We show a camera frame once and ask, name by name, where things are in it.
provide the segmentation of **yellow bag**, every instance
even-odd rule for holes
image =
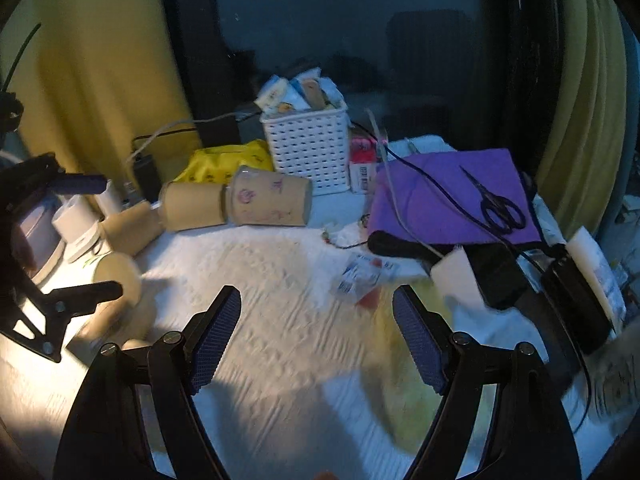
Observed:
[[[228,184],[240,166],[274,171],[267,143],[262,139],[256,139],[247,144],[196,150],[185,170],[174,182]]]

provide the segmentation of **screw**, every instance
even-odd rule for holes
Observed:
[[[171,332],[167,332],[162,336],[162,341],[167,343],[168,345],[175,345],[178,341],[180,341],[181,337],[182,334],[180,332],[178,332],[177,330],[171,330]]]
[[[536,353],[535,346],[533,346],[531,343],[527,343],[526,341],[524,343],[518,344],[518,350],[524,355],[533,355]]]
[[[114,345],[114,343],[105,343],[100,348],[100,354],[104,355],[105,357],[108,357],[110,355],[115,354],[117,348],[118,347]]]
[[[458,345],[468,345],[471,343],[471,336],[466,332],[454,332],[451,334],[451,339]]]

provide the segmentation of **white plastic basket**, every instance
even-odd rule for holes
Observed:
[[[262,115],[260,122],[276,171],[310,178],[314,195],[349,189],[346,105],[337,110]]]

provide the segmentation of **scissors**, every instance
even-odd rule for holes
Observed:
[[[524,216],[522,209],[508,198],[489,191],[462,166],[460,166],[460,169],[482,195],[480,209],[489,227],[501,235],[509,235],[516,229],[524,229],[525,225],[527,225],[527,218]]]

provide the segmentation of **purple cloth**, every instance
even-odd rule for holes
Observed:
[[[429,173],[469,213],[486,224],[480,191],[466,177],[465,168],[490,192],[509,198],[524,213],[527,224],[505,238],[513,244],[540,241],[540,232],[531,217],[529,203],[520,176],[506,149],[474,152],[438,152],[410,155],[406,158]],[[407,227],[428,244],[486,244],[497,239],[465,218],[426,177],[404,164],[389,162],[398,209]],[[378,166],[376,194],[371,205],[369,234],[385,231],[414,242],[398,223],[383,164]]]

